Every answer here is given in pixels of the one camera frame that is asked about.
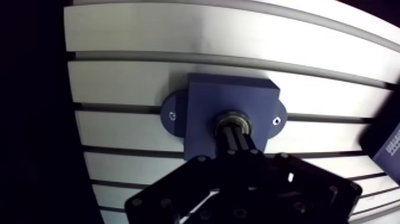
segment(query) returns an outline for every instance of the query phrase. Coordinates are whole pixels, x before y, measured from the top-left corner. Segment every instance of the horizontal slat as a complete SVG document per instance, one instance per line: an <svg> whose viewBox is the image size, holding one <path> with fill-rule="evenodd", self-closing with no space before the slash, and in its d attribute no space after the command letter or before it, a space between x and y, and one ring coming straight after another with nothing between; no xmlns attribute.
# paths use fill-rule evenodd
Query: horizontal slat
<svg viewBox="0 0 400 224"><path fill-rule="evenodd" d="M85 153L85 160L91 179L140 184L152 184L184 163L179 158L98 153Z"/></svg>
<svg viewBox="0 0 400 224"><path fill-rule="evenodd" d="M373 33L382 38L400 44L400 29L372 14L339 1L281 1L281 0L253 0L263 3L293 8L303 12L320 15L325 18L339 21L356 28Z"/></svg>
<svg viewBox="0 0 400 224"><path fill-rule="evenodd" d="M103 207L123 209L125 201L141 192L141 189L116 188L113 186L92 185L97 204Z"/></svg>
<svg viewBox="0 0 400 224"><path fill-rule="evenodd" d="M258 58L395 83L400 53L274 15L184 4L102 4L64 11L68 51L167 51Z"/></svg>
<svg viewBox="0 0 400 224"><path fill-rule="evenodd" d="M371 178L367 179L364 181L357 181L358 184L360 184L363 187L362 194L370 194L371 192L368 192L368 189L370 186L366 185L374 185L376 188L380 185L380 179L379 178ZM123 209L124 208L124 203L125 201L137 194L138 192L141 191L141 189L131 189L131 188L119 188L115 186L102 186L102 185L93 185L93 191L96 195L97 203L99 206L103 207L111 207L111 208L118 208L118 209ZM358 212L361 210L365 209L370 209L371 206L377 206L381 204L387 203L386 200L391 197L392 201L395 200L396 198L400 199L400 195L398 195L399 190L394 190L397 193L391 193L391 192L386 192L382 193L382 195L376 195L372 197L367 197L367 198L362 198L360 199L357 208L355 209L354 212Z"/></svg>
<svg viewBox="0 0 400 224"><path fill-rule="evenodd" d="M389 176L380 176L378 178L364 179L355 182L362 186L363 195L373 194L378 191L385 191L398 186L398 184Z"/></svg>
<svg viewBox="0 0 400 224"><path fill-rule="evenodd" d="M183 152L182 140L169 134L158 115L76 112L83 145ZM359 151L358 136L364 124L287 122L268 141L265 153Z"/></svg>
<svg viewBox="0 0 400 224"><path fill-rule="evenodd" d="M353 212L356 213L372 209L373 207L387 204L395 200L400 200L400 189L360 199Z"/></svg>
<svg viewBox="0 0 400 224"><path fill-rule="evenodd" d="M130 224L125 213L116 211L100 210L104 224ZM184 223L187 217L180 219L180 223Z"/></svg>
<svg viewBox="0 0 400 224"><path fill-rule="evenodd" d="M179 158L101 153L85 153L85 160L91 179L139 184L152 184L184 163ZM305 161L344 178L382 172L367 156L306 159Z"/></svg>
<svg viewBox="0 0 400 224"><path fill-rule="evenodd" d="M358 219L362 219L364 217L372 216L374 214L377 214L377 213L380 213L380 212L383 212L383 211L386 211L386 210L389 210L389 209L392 209L392 208L395 208L395 207L399 207L399 206L400 206L400 201L397 202L397 203L393 203L393 204L389 204L389 205L386 205L386 206L383 206L383 207L379 207L379 208L373 209L371 211L366 211L366 212L363 212L363 213L360 213L360 214L355 214L355 215L350 217L350 221L355 221L355 220L358 220Z"/></svg>
<svg viewBox="0 0 400 224"><path fill-rule="evenodd" d="M390 94L385 89L298 74L142 61L73 61L68 64L75 102L161 105L186 86L188 73L229 74L271 79L288 113L373 117Z"/></svg>
<svg viewBox="0 0 400 224"><path fill-rule="evenodd" d="M76 119L83 145L183 151L182 140L169 134L157 115L77 111Z"/></svg>
<svg viewBox="0 0 400 224"><path fill-rule="evenodd" d="M304 160L344 178L383 172L367 155L355 157L309 158Z"/></svg>
<svg viewBox="0 0 400 224"><path fill-rule="evenodd" d="M74 5L88 5L88 4L104 4L104 3L129 3L129 2L135 2L135 1L141 1L141 0L74 0L73 4ZM297 1L280 1L280 0L253 0L257 2L262 2L262 3L268 3L263 5L263 8L267 9L270 8L271 11L280 11L282 16L287 17L288 14L291 13L293 15L293 11L286 11L288 8L294 9L296 11L296 14L301 14L302 12L306 13L306 18L310 19L314 17L314 15L319 15L321 17L325 17L328 19L331 19L332 21L328 22L324 20L324 24L329 27L341 27L349 25L353 26L353 31L354 33L361 33L360 30L364 30L365 32L369 32L372 35L377 35L380 36L381 38L387 39L389 41L392 41L394 43L400 44L400 29L387 21L382 20L381 18L378 18L376 16L373 16L367 12L364 12L362 10L359 10L358 8L354 8L350 5L338 2L338 1L302 1L297 2ZM159 2L179 2L179 0L160 0ZM213 5L210 4L211 1L196 1L192 0L190 2L193 2L196 4L196 2L200 5ZM225 8L231 8L229 5L235 5L234 2L229 2L229 1L216 1L213 0L213 3L217 5L222 5ZM247 2L247 8L253 8L250 7L251 2ZM273 8L272 5L277 5L281 6L283 8ZM244 4L236 4L237 8L243 8ZM316 16L314 17L314 21L318 19L320 20L320 17ZM334 23L334 21L338 21L340 23L343 23L343 26L338 25L337 23Z"/></svg>

